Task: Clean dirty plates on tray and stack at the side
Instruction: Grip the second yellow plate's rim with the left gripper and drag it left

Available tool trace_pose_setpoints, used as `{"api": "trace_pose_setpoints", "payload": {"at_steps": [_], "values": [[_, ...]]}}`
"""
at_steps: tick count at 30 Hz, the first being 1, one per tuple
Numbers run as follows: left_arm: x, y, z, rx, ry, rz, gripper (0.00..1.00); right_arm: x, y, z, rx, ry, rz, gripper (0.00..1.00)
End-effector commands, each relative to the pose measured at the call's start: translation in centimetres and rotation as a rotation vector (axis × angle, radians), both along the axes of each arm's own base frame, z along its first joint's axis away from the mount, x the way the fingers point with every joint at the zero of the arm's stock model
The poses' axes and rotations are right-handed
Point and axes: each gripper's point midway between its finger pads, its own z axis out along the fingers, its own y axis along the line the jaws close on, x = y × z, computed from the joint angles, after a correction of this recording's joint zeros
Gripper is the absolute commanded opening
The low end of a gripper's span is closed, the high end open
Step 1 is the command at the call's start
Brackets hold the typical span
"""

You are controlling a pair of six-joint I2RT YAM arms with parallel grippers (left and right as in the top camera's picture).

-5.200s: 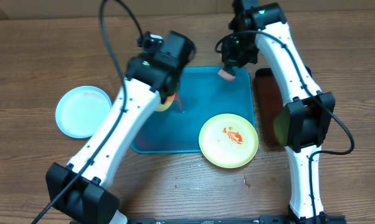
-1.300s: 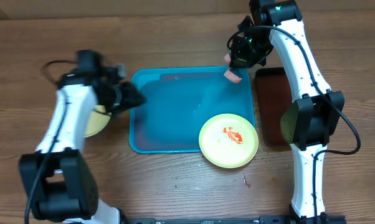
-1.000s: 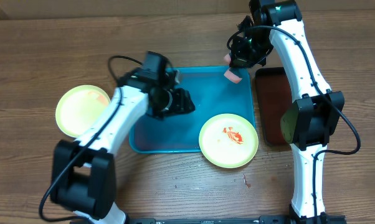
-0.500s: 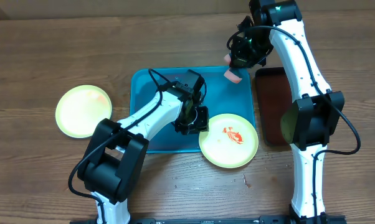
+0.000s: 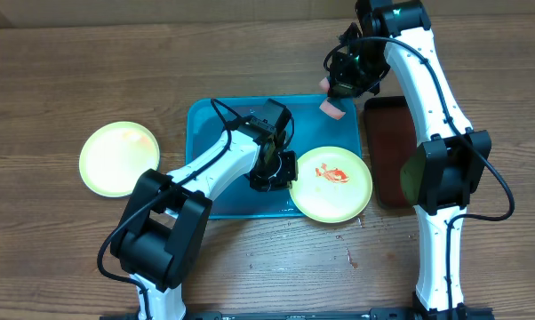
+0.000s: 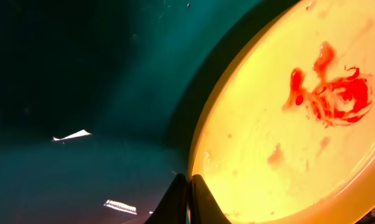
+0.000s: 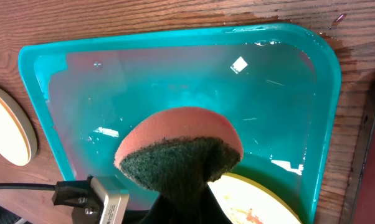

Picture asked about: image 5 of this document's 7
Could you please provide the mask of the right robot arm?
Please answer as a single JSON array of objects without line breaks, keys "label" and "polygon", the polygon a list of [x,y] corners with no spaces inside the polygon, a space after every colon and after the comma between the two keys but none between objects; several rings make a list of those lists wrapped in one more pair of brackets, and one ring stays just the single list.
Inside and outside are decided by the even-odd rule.
[{"label": "right robot arm", "polygon": [[400,170],[401,188],[419,222],[419,279],[413,307],[424,319],[492,319],[469,308],[459,283],[462,221],[491,151],[454,99],[423,3],[359,1],[358,18],[325,57],[332,99],[379,93],[394,72],[411,113],[416,151]]}]

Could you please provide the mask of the red grey sponge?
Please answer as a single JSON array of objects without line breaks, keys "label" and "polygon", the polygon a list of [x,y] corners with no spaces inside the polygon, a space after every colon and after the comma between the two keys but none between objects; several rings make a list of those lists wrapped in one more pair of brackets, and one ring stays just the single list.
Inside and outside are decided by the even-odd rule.
[{"label": "red grey sponge", "polygon": [[[320,88],[328,93],[330,91],[330,82],[329,78],[325,77],[319,82]],[[322,104],[320,105],[320,110],[323,111],[327,116],[335,119],[340,120],[344,115],[345,112],[340,110],[339,108],[332,105],[329,101],[329,99],[325,99]]]}]

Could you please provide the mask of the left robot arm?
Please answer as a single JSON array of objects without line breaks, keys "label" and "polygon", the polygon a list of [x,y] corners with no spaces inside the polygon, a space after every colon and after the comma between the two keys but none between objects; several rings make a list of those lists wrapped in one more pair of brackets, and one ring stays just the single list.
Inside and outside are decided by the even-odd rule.
[{"label": "left robot arm", "polygon": [[285,129],[293,126],[291,111],[269,99],[254,115],[223,120],[220,138],[191,163],[140,175],[97,257],[103,276],[135,285],[140,307],[128,318],[186,318],[181,284],[195,264],[214,199],[241,176],[259,192],[291,188],[297,157]]}]

